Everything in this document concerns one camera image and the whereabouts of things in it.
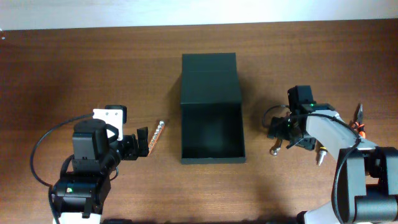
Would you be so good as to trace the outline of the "orange socket rail with sockets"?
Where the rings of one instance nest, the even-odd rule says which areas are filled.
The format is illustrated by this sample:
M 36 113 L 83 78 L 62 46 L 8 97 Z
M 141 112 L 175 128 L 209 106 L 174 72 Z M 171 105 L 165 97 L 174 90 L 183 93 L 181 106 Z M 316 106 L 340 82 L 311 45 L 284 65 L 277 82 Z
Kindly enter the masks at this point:
M 148 147 L 149 147 L 149 155 L 151 154 L 151 152 L 154 150 L 160 135 L 162 134 L 162 131 L 165 128 L 165 121 L 164 120 L 160 120 L 155 131 L 154 134 L 152 135 L 152 138 L 149 141 Z

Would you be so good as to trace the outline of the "chrome ratchet wrench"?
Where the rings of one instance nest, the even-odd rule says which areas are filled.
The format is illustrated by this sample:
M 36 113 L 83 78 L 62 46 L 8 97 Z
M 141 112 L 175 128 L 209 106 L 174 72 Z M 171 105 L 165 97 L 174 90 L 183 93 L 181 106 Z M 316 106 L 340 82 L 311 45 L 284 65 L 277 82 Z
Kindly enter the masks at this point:
M 281 146 L 282 146 L 283 140 L 282 139 L 277 139 L 275 144 L 270 148 L 269 152 L 272 156 L 277 156 Z

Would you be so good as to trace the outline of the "yellow black stubby screwdriver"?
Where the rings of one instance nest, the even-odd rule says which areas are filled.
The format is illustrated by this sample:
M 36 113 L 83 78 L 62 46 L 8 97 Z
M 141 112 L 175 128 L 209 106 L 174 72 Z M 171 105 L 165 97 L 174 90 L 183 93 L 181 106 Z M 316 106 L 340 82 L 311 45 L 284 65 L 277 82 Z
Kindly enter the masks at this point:
M 327 153 L 327 148 L 319 142 L 317 149 L 317 166 L 321 166 Z

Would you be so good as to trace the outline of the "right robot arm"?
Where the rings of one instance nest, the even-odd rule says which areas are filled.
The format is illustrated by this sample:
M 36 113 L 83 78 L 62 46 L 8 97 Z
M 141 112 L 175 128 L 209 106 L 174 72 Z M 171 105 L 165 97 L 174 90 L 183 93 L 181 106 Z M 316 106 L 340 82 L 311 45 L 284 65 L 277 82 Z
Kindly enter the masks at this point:
M 397 149 L 381 147 L 345 123 L 329 105 L 305 104 L 274 117 L 268 137 L 305 147 L 311 138 L 336 159 L 330 202 L 298 214 L 298 223 L 397 221 Z

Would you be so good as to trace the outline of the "orange black long-nose pliers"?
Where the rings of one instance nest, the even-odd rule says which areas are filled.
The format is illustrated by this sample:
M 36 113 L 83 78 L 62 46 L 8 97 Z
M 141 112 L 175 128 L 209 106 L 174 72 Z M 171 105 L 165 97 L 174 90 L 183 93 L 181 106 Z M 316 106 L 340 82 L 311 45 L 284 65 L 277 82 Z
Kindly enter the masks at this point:
M 362 138 L 366 139 L 366 129 L 363 123 L 363 117 L 363 104 L 359 103 L 350 125 Z

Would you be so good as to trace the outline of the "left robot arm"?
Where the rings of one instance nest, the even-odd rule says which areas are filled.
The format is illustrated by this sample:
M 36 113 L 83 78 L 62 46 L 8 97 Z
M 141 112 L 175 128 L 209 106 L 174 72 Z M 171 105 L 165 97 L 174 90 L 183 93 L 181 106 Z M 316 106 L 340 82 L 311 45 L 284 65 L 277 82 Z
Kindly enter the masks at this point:
M 60 178 L 49 192 L 54 223 L 100 223 L 106 197 L 111 190 L 111 173 L 121 161 L 135 161 L 149 154 L 149 130 L 121 140 L 116 127 L 100 119 L 87 119 L 73 128 L 73 150 L 62 165 Z

